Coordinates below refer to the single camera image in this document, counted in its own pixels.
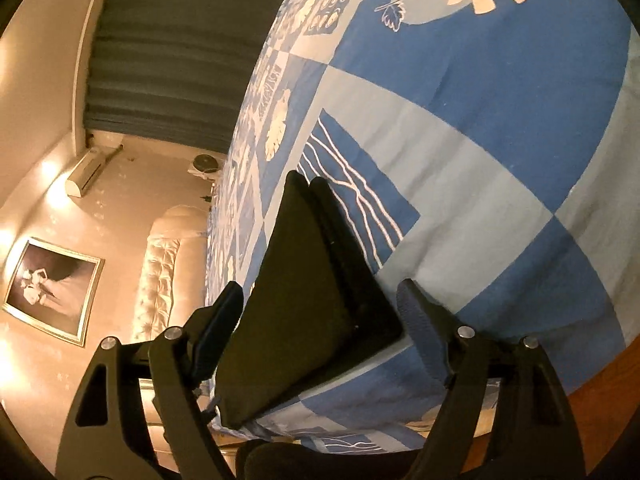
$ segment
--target blue tablecloth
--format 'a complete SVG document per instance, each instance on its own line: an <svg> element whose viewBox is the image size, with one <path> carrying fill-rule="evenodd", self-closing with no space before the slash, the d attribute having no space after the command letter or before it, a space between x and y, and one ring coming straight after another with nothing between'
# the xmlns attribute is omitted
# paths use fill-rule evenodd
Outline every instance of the blue tablecloth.
<svg viewBox="0 0 640 480"><path fill-rule="evenodd" d="M208 300L250 293L297 169L330 181L393 303L409 277L476 330L536 335L575 390L640 332L639 46L616 0L286 0L210 217ZM420 447L444 388L399 313L400 342L241 433Z"/></svg>

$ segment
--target folded cloth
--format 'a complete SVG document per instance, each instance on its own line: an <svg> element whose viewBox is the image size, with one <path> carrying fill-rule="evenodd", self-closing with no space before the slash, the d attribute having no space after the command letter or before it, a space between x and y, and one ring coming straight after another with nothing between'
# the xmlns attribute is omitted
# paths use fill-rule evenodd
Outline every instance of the folded cloth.
<svg viewBox="0 0 640 480"><path fill-rule="evenodd" d="M295 171L287 175L254 290L216 371L227 428L347 371L402 333L333 200L325 182L310 188Z"/></svg>

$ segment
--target beige wall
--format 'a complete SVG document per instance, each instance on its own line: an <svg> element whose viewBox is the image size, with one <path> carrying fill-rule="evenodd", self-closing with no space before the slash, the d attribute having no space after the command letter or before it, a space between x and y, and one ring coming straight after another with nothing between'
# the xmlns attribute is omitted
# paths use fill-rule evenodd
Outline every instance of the beige wall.
<svg viewBox="0 0 640 480"><path fill-rule="evenodd" d="M126 147L81 199L64 195L63 174L38 202L10 253L9 271L24 238L33 236L105 259L85 348L0 312L0 397L20 434L50 470L66 413L98 343L107 335L129 340L154 219L178 204L209 208L200 197L209 194L210 185L188 174L188 164Z"/></svg>
<svg viewBox="0 0 640 480"><path fill-rule="evenodd" d="M91 1L24 0L0 38L0 204L72 130L78 46Z"/></svg>

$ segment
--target ballerina painting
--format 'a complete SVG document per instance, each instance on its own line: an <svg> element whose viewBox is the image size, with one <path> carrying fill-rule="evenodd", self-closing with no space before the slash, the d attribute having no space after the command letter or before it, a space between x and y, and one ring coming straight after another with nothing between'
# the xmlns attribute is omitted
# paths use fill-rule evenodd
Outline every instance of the ballerina painting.
<svg viewBox="0 0 640 480"><path fill-rule="evenodd" d="M84 346L102 260L30 238L4 309L60 339Z"/></svg>

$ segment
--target dark gray curtain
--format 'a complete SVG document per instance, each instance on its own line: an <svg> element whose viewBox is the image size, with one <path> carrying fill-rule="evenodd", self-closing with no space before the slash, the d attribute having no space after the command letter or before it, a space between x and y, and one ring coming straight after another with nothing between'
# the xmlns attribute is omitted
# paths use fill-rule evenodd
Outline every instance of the dark gray curtain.
<svg viewBox="0 0 640 480"><path fill-rule="evenodd" d="M106 0L84 126L226 153L283 0Z"/></svg>

